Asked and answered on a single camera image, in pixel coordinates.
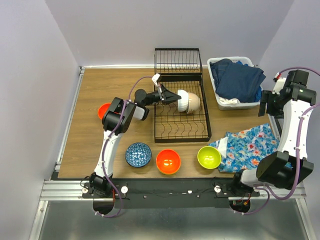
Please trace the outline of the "white bowl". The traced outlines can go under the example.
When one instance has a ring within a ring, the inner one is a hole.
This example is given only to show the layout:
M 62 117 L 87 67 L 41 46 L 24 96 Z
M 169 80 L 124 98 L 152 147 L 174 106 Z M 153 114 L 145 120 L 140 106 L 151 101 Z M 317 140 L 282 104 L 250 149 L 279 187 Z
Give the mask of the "white bowl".
M 195 111 L 198 111 L 201 105 L 200 98 L 192 92 L 188 92 L 188 107 L 186 110 L 187 114 L 191 114 Z
M 189 93 L 183 89 L 178 89 L 177 94 L 180 95 L 180 100 L 177 101 L 178 111 L 187 112 L 189 108 Z

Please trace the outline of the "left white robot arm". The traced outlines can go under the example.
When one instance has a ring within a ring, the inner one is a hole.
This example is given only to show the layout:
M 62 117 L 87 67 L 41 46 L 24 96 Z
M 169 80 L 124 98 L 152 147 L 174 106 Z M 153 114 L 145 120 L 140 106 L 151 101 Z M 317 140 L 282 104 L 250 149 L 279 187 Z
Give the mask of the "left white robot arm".
M 116 152 L 132 119 L 144 121 L 149 114 L 147 106 L 156 103 L 168 105 L 181 98 L 179 94 L 171 92 L 159 83 L 154 92 L 147 93 L 144 89 L 136 90 L 134 101 L 118 97 L 113 99 L 102 117 L 103 143 L 97 165 L 89 177 L 89 186 L 99 197 L 107 197 L 116 188 L 111 182 Z

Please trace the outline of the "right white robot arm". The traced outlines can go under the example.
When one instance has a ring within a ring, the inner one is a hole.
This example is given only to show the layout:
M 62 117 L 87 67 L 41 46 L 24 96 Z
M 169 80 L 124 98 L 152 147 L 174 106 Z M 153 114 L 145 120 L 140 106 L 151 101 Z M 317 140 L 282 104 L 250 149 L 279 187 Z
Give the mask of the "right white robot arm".
M 307 87 L 310 68 L 289 67 L 286 78 L 278 72 L 273 90 L 263 90 L 258 116 L 268 114 L 283 119 L 283 129 L 277 150 L 263 158 L 258 167 L 240 170 L 230 183 L 230 191 L 236 196 L 252 193 L 259 186 L 275 196 L 271 187 L 286 189 L 289 199 L 297 185 L 308 177 L 314 164 L 308 161 L 307 132 L 312 111 L 319 106 L 317 93 Z

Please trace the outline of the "black wire dish rack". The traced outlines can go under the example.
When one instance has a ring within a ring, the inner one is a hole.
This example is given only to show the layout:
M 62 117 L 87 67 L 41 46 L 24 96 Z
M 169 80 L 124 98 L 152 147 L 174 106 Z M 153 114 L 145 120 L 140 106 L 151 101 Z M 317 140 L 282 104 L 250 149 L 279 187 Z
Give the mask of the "black wire dish rack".
M 171 103 L 154 108 L 156 143 L 207 142 L 212 136 L 198 48 L 157 47 L 154 72 L 173 93 Z

